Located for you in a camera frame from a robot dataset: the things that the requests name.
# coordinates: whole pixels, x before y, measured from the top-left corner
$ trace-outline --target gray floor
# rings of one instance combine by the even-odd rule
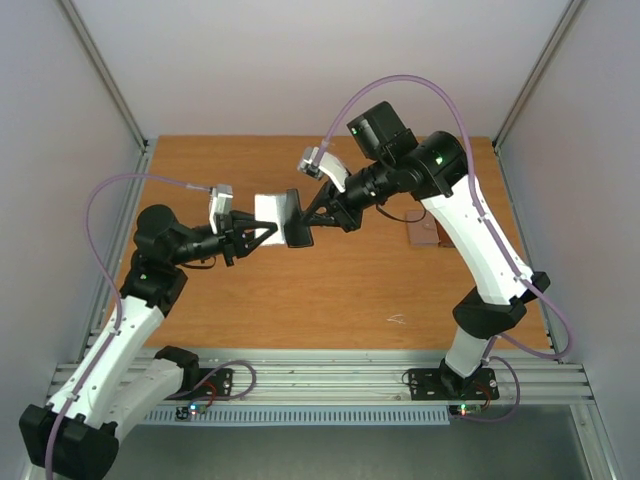
[[[137,427],[116,479],[590,478],[568,407],[522,408],[497,425]]]

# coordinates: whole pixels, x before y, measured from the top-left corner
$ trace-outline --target wooden table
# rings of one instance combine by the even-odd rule
[[[307,205],[321,183],[298,173],[296,165],[304,148],[319,142],[316,137],[161,137],[151,173],[205,185],[230,184],[234,208],[247,212],[253,212],[254,194],[288,188],[298,188]],[[522,254],[491,143],[476,138],[473,148],[485,197]],[[336,138],[330,150],[352,171],[369,164],[351,138]],[[206,194],[149,181],[140,209],[154,203],[170,206],[185,225],[207,223]],[[404,217],[420,206],[401,195],[385,208]],[[313,234],[313,248],[261,247],[232,268],[219,259],[212,270],[188,270],[182,296],[148,346],[450,346],[456,329],[451,311],[474,285],[455,249],[412,247],[406,225],[373,209],[365,212],[357,232],[316,228]],[[132,252],[130,244],[127,262]],[[539,308],[531,305],[529,310],[513,334],[532,347],[546,348]],[[394,320],[394,315],[401,317]]]

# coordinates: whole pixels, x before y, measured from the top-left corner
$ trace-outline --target black mounting plate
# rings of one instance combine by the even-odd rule
[[[198,382],[202,380],[207,373],[209,373],[213,368],[200,368],[200,374],[198,376]],[[207,382],[211,383],[214,387],[216,387],[216,398],[224,398],[231,395],[231,389],[233,388],[233,370],[230,368],[223,368],[220,371],[211,375]],[[184,397],[180,397],[179,401],[189,401],[195,398],[203,398],[211,396],[211,388],[206,385],[202,385],[196,388],[189,395],[185,395]]]
[[[500,398],[497,383],[495,387],[491,382],[495,382],[496,375],[491,368],[479,369],[473,377],[471,383],[463,390],[459,397],[449,395],[440,382],[439,368],[412,368],[403,375],[405,383],[411,392],[411,400],[486,400],[486,394],[474,384],[482,385],[490,394],[491,400]]]

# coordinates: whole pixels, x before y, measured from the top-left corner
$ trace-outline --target perforated metal strip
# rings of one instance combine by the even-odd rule
[[[144,425],[269,427],[317,425],[448,425],[443,406],[239,406],[214,405],[206,413],[179,414],[180,407],[156,407]]]

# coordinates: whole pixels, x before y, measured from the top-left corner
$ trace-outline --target white wall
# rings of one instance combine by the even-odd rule
[[[86,331],[98,276],[85,199],[138,153],[54,1],[0,3],[0,85],[0,478],[13,479],[26,460],[18,418]],[[96,204],[102,250],[122,188]]]
[[[640,3],[589,0],[503,147],[624,478],[640,456]]]
[[[360,87],[439,83],[474,135],[497,133],[565,0],[76,0],[149,137],[324,134]],[[417,133],[454,130],[416,85],[388,98]]]

